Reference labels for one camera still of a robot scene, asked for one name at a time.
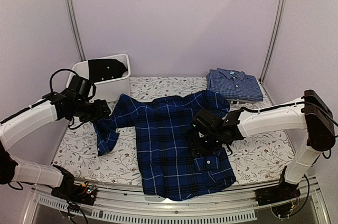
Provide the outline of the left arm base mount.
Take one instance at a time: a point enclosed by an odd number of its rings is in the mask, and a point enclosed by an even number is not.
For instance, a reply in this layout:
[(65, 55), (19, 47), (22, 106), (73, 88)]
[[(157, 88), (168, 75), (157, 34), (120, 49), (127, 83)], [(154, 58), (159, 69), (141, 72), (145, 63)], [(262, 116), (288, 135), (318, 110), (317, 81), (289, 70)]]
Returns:
[(65, 180), (59, 187), (52, 189), (51, 195), (71, 202), (92, 206), (97, 196), (97, 186), (88, 181), (74, 184), (74, 180)]

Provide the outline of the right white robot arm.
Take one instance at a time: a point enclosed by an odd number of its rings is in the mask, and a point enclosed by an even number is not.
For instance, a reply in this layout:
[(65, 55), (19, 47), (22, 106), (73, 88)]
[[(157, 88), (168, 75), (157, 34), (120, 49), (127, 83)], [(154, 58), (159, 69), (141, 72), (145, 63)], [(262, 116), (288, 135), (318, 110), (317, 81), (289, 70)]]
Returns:
[(336, 143), (335, 128), (331, 110), (313, 90), (291, 102), (263, 109), (241, 107), (224, 117), (218, 117), (203, 108), (193, 118), (191, 125), (204, 136), (195, 140), (195, 151), (208, 154), (223, 144), (230, 144), (247, 137), (281, 130), (305, 130), (307, 138), (286, 166), (282, 182), (274, 187), (273, 196), (284, 201), (293, 193), (307, 170), (319, 156), (333, 148)]

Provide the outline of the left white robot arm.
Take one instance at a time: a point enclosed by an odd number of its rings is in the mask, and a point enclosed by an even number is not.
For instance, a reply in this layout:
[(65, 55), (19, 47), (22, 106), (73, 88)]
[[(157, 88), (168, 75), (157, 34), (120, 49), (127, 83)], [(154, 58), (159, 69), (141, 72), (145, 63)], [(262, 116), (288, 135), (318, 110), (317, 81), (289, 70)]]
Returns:
[(105, 100), (89, 102), (64, 95), (45, 96), (38, 102), (1, 122), (1, 185), (11, 182), (44, 184), (58, 191), (68, 200), (75, 199), (78, 187), (66, 180), (67, 171), (54, 166), (36, 164), (9, 154), (9, 150), (27, 135), (63, 118), (71, 121), (96, 122), (108, 118), (110, 109)]

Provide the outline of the dark blue plaid shirt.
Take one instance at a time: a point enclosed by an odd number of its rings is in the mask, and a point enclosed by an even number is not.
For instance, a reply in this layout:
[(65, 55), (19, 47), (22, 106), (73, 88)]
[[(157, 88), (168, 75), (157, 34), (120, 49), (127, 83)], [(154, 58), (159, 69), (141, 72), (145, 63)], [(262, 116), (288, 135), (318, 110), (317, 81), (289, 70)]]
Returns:
[(119, 138), (117, 129), (133, 127), (145, 194), (183, 201), (220, 192), (236, 181), (225, 149), (208, 156), (194, 156), (189, 146), (197, 135), (191, 122), (203, 108), (224, 117), (230, 104), (220, 94), (208, 90), (152, 102), (139, 102), (123, 94), (110, 117), (93, 125), (98, 154), (103, 156), (113, 150)]

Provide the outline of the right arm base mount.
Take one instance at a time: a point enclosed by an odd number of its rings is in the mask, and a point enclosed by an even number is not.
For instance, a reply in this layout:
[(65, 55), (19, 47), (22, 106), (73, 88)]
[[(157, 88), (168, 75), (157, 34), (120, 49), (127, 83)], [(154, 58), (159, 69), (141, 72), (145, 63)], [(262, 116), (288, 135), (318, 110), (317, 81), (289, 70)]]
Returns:
[(274, 216), (281, 219), (290, 217), (296, 204), (292, 203), (291, 200), (298, 201), (300, 195), (298, 185), (284, 182), (255, 191), (258, 205), (270, 205)]

